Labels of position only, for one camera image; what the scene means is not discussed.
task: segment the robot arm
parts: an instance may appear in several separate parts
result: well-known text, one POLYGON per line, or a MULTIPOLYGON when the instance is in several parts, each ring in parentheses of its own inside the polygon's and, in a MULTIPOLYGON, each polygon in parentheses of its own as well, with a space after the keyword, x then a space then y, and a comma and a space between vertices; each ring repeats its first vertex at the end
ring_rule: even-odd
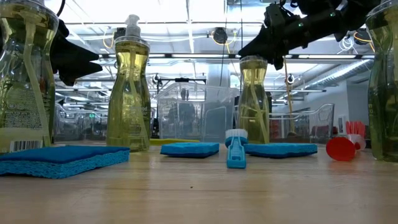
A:
POLYGON ((279 4, 267 7, 264 24, 260 33, 239 51, 242 57, 260 55, 274 64, 283 67, 283 56, 297 47, 306 48, 309 43, 334 34, 341 41, 349 30, 359 29, 366 15, 380 4, 380 0, 347 0, 341 9, 336 8, 341 0, 292 0, 292 7, 299 7, 307 16, 300 18, 279 4))

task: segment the yellow dish soap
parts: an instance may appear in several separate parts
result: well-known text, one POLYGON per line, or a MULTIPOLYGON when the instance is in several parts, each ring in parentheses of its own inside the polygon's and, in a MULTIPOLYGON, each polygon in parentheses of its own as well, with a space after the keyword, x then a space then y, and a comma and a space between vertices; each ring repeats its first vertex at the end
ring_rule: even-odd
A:
POLYGON ((398 162, 398 1, 374 8, 366 26, 376 50, 368 89, 372 153, 398 162))
POLYGON ((264 90, 267 61, 248 56, 240 61, 244 85, 239 99, 239 128, 248 132, 252 144, 269 143, 269 106, 264 90))
POLYGON ((0 1, 0 154, 50 146, 58 17, 43 1, 0 1))
POLYGON ((150 143, 150 95, 145 78, 149 44, 141 38, 139 17, 130 15, 126 35, 115 40, 118 75, 109 101, 106 143, 145 151, 150 143))

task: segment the red bottle cap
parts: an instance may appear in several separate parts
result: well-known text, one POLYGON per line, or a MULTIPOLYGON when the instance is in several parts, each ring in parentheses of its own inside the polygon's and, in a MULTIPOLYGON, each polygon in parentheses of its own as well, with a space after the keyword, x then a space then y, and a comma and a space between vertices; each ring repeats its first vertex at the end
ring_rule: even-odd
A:
POLYGON ((337 137, 326 145, 326 152, 328 155, 337 161, 351 161, 355 157, 355 145, 350 140, 337 137))

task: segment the white wall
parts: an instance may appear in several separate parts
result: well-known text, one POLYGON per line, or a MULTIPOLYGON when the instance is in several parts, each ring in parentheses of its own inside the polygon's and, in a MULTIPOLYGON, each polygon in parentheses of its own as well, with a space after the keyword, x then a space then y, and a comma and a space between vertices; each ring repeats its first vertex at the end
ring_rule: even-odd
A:
MULTIPOLYGON (((310 93, 305 97, 304 101, 295 101, 293 103, 293 111, 310 108, 315 111, 322 105, 327 103, 335 104, 335 115, 333 118, 333 125, 338 127, 338 118, 346 116, 349 120, 349 107, 348 107, 348 93, 347 82, 342 81, 336 87, 325 88, 326 93, 310 93)), ((278 106, 272 109, 273 113, 288 113, 288 106, 278 106)))

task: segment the barcode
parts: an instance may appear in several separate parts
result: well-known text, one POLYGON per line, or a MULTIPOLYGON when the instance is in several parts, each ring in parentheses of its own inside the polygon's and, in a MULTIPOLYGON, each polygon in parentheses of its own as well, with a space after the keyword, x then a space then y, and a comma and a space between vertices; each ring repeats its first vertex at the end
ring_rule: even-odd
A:
POLYGON ((43 141, 12 141, 10 144, 10 152, 40 149, 41 147, 43 147, 43 141))

